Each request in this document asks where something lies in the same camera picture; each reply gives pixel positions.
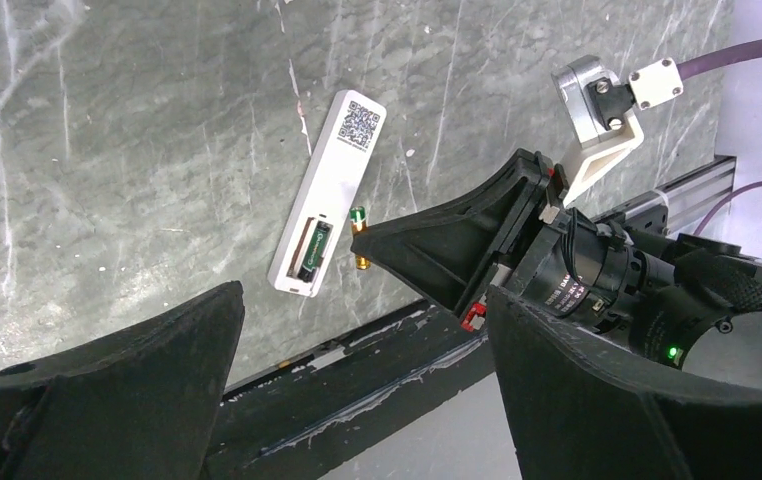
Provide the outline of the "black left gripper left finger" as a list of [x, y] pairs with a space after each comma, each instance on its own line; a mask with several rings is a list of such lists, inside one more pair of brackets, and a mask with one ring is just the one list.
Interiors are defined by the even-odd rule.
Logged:
[[0, 371], [0, 479], [195, 479], [242, 330], [243, 287]]

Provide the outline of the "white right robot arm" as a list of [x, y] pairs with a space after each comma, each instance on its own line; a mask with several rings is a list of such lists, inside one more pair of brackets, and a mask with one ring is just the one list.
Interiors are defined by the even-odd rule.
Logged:
[[561, 166], [520, 149], [474, 190], [358, 233], [352, 251], [468, 329], [497, 287], [647, 360], [762, 389], [762, 262], [665, 237], [665, 208], [592, 220], [567, 193]]

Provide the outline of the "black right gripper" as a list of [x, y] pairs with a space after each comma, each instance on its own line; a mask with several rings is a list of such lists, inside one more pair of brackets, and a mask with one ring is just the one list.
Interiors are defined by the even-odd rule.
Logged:
[[541, 152], [518, 149], [483, 184], [444, 204], [370, 226], [351, 251], [390, 273], [462, 327], [483, 327], [489, 286], [558, 318], [607, 327], [583, 306], [614, 309], [635, 258], [622, 230], [563, 205], [568, 180]]

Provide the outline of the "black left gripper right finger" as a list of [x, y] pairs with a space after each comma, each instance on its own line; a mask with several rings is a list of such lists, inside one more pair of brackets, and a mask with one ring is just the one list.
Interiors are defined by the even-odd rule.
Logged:
[[683, 373], [487, 294], [526, 479], [762, 479], [762, 390]]

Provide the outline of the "white remote control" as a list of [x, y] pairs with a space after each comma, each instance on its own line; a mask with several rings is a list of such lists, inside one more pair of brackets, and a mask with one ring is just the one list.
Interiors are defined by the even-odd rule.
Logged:
[[[305, 297], [319, 292], [386, 115], [355, 90], [335, 95], [268, 272], [275, 289]], [[318, 221], [332, 229], [314, 280], [305, 283], [296, 273]]]

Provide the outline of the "green AAA battery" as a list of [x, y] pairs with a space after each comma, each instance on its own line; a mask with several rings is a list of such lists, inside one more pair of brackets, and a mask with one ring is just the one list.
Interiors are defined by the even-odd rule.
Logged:
[[299, 280], [305, 283], [311, 283], [314, 280], [316, 271], [321, 265], [331, 229], [332, 227], [324, 221], [316, 223], [311, 231], [296, 273], [296, 277]]

